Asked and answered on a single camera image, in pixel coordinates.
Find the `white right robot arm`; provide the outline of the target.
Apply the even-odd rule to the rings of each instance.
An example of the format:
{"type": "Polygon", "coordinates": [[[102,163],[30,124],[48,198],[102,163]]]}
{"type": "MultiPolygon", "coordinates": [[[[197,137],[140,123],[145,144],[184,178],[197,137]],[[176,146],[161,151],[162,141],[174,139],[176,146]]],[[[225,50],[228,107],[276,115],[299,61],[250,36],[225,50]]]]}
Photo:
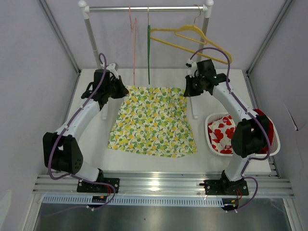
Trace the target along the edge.
{"type": "Polygon", "coordinates": [[[243,102],[232,88],[229,74],[218,74],[212,60],[186,62],[188,68],[184,95],[192,97],[208,92],[226,109],[235,123],[231,139],[234,151],[228,167],[223,171],[225,178],[220,181],[220,190],[231,194],[237,189],[237,181],[242,180],[250,160],[257,160],[256,155],[266,148],[270,151],[268,135],[270,120],[266,115],[259,115],[243,102]]]}

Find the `lemon print skirt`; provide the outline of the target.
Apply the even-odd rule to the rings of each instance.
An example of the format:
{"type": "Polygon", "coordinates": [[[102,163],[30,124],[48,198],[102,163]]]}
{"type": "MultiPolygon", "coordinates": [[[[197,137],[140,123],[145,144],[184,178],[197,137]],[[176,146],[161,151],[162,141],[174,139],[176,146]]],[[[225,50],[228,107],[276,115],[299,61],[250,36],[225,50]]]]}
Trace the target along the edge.
{"type": "Polygon", "coordinates": [[[127,87],[108,148],[180,158],[197,152],[181,88],[127,87]]]}

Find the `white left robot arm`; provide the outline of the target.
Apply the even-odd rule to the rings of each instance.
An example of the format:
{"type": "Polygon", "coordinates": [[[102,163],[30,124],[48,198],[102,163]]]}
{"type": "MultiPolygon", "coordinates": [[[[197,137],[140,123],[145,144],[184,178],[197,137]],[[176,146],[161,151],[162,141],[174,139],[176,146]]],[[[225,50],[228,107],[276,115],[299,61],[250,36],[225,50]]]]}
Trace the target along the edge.
{"type": "Polygon", "coordinates": [[[93,192],[104,188],[103,172],[84,161],[78,141],[91,120],[106,106],[109,99],[121,99],[129,91],[114,64],[97,69],[94,79],[81,95],[74,114],[55,132],[43,136],[44,164],[49,171],[62,171],[88,181],[93,192]]]}

